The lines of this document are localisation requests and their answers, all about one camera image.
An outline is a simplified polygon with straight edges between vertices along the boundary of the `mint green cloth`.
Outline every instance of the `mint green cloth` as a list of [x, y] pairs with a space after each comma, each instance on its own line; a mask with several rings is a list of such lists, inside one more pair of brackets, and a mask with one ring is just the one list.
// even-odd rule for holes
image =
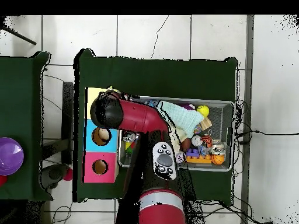
[[171, 119], [175, 127], [180, 127], [184, 130], [188, 138], [192, 138], [195, 126], [204, 120], [204, 117], [198, 111], [187, 110], [163, 100], [157, 105], [157, 110], [165, 121], [170, 122]]

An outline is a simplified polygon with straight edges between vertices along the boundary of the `toy basketball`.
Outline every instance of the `toy basketball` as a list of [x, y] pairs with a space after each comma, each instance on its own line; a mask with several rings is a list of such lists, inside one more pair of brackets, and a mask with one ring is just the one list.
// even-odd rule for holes
[[212, 137], [210, 137], [209, 135], [205, 135], [205, 136], [203, 136], [203, 137], [201, 138], [201, 140], [207, 144], [207, 148], [212, 147], [213, 140], [212, 140]]
[[221, 165], [224, 163], [224, 155], [212, 155], [211, 160], [215, 165]]
[[198, 111], [200, 114], [202, 114], [203, 117], [207, 117], [208, 114], [210, 113], [210, 110], [208, 109], [207, 106], [205, 105], [200, 105], [198, 106], [198, 108], [196, 109], [196, 111]]

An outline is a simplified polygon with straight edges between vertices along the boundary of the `black pole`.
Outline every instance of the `black pole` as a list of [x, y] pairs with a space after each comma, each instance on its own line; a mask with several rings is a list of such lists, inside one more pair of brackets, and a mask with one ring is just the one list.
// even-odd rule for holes
[[34, 41], [32, 41], [32, 40], [26, 38], [25, 36], [22, 36], [21, 34], [19, 34], [19, 33], [15, 32], [15, 31], [13, 31], [12, 29], [10, 29], [10, 28], [8, 28], [8, 27], [2, 27], [2, 29], [3, 29], [4, 31], [7, 31], [8, 33], [13, 34], [13, 35], [16, 36], [16, 37], [19, 37], [19, 38], [22, 39], [22, 40], [25, 40], [25, 41], [27, 41], [27, 42], [33, 44], [33, 45], [36, 45], [36, 42], [34, 42]]

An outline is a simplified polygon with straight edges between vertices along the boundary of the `dark green tablecloth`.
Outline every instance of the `dark green tablecloth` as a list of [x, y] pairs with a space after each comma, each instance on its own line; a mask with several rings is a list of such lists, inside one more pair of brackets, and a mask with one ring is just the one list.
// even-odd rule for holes
[[21, 144], [21, 168], [0, 187], [0, 199], [46, 201], [38, 174], [41, 158], [41, 70], [49, 58], [38, 52], [31, 58], [0, 57], [0, 137]]
[[[78, 146], [83, 147], [85, 88], [113, 88], [131, 95], [177, 97], [185, 99], [235, 101], [237, 60], [145, 60], [123, 57], [94, 57], [90, 50], [80, 51], [74, 61], [75, 100], [79, 99]], [[120, 168], [114, 184], [81, 183], [82, 149], [78, 151], [78, 179], [73, 193], [83, 198], [120, 198], [126, 169]], [[231, 201], [231, 171], [190, 171], [198, 200]]]

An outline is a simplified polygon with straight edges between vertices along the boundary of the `purple plastic bowl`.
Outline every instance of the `purple plastic bowl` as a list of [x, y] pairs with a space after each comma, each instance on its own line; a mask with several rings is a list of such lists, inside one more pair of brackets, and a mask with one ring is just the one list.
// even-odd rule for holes
[[11, 138], [0, 138], [0, 175], [11, 175], [22, 165], [24, 151]]

